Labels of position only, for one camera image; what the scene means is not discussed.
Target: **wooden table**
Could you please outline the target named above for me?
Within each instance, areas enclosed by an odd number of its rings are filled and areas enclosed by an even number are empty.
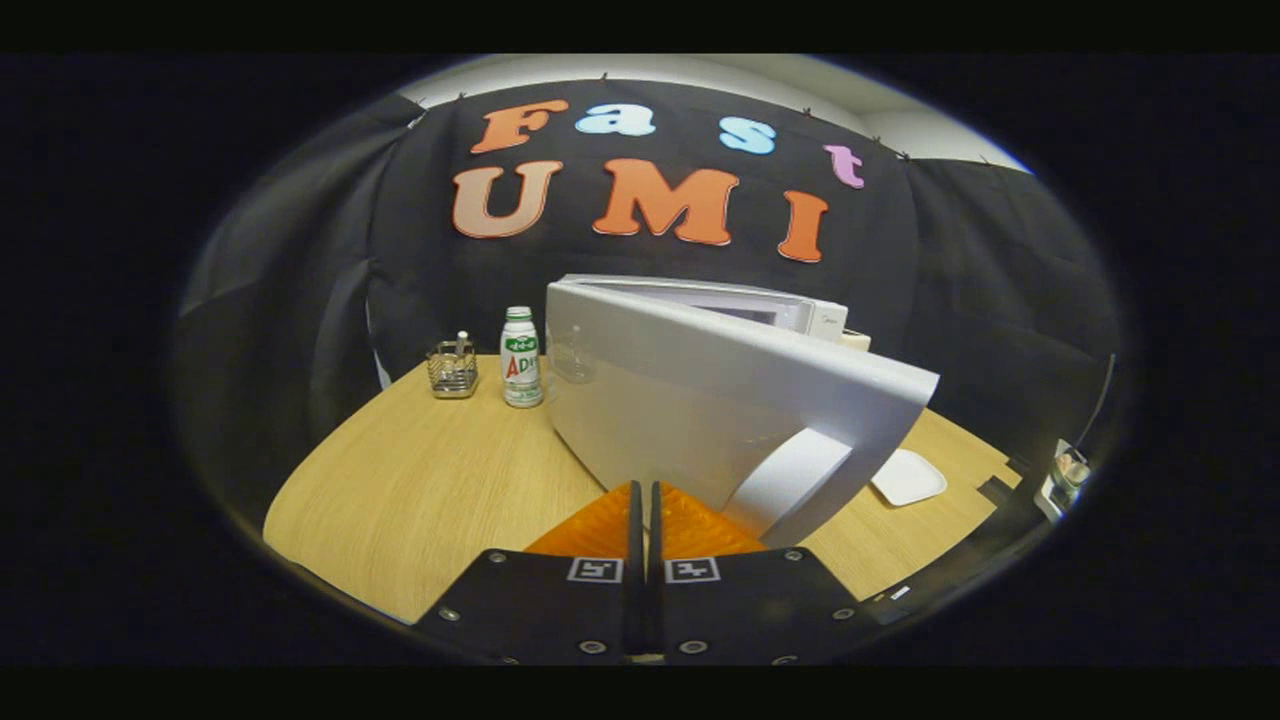
[[[347,419],[293,471],[264,539],[356,600],[415,623],[476,555],[524,550],[604,489],[556,430],[545,405],[502,400],[497,356],[481,356],[467,400],[431,395],[420,365]],[[978,487],[1019,477],[1009,459],[925,410],[902,447],[947,478],[895,507],[872,486],[803,543],[858,600],[920,570],[995,505]]]

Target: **microwave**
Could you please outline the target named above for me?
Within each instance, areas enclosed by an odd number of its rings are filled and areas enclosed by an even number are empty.
[[[716,286],[635,282],[643,292],[547,286],[552,427],[605,489],[671,484],[767,547],[800,543],[847,505],[937,387],[934,373],[780,323],[813,311],[795,296],[746,307]]]
[[[849,309],[826,300],[741,284],[640,275],[567,274],[561,282],[678,302],[840,342],[854,350],[870,350],[870,337],[845,327]]]

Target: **blue letter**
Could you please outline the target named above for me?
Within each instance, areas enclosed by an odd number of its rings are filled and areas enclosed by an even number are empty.
[[[746,118],[723,118],[721,120],[721,142],[724,147],[745,150],[756,155],[773,152],[773,141],[778,133],[764,123],[749,120]]]
[[[617,132],[636,137],[658,129],[649,122],[653,119],[653,110],[644,105],[596,105],[588,110],[586,115],[573,126],[577,132],[591,135]]]

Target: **metal wire basket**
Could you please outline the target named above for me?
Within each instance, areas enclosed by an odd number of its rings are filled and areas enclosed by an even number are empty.
[[[426,372],[431,378],[431,395],[435,397],[471,397],[480,380],[475,346],[467,340],[447,340],[438,343],[426,360]]]

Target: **green label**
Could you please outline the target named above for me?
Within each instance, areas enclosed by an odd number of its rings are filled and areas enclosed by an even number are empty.
[[[530,350],[538,350],[538,337],[508,337],[507,350],[512,352],[529,352]]]

